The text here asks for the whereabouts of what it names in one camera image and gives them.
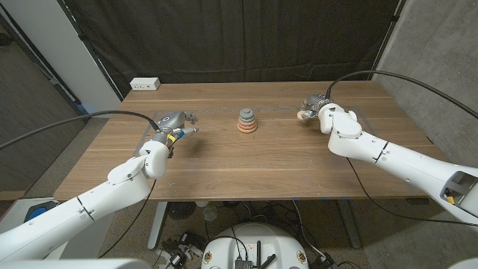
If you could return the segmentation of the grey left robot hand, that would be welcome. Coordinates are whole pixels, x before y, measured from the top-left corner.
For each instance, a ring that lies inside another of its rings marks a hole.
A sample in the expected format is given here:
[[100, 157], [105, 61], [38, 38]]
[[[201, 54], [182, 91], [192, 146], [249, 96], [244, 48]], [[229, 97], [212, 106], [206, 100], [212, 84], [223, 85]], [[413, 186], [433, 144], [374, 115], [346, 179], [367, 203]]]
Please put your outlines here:
[[184, 111], [174, 112], [158, 121], [158, 130], [153, 133], [150, 140], [171, 146], [178, 139], [196, 134], [199, 131], [198, 128], [185, 126], [185, 123], [194, 125], [196, 121], [197, 118], [192, 113]]

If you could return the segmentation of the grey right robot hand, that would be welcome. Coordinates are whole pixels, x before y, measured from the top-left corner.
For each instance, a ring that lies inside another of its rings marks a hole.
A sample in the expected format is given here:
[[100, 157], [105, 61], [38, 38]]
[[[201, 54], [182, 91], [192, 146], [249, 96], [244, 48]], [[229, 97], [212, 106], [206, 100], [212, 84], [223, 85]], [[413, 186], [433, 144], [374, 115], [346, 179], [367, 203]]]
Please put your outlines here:
[[303, 101], [297, 118], [306, 123], [310, 119], [318, 117], [320, 109], [331, 103], [333, 103], [333, 99], [327, 98], [325, 95], [310, 95]]

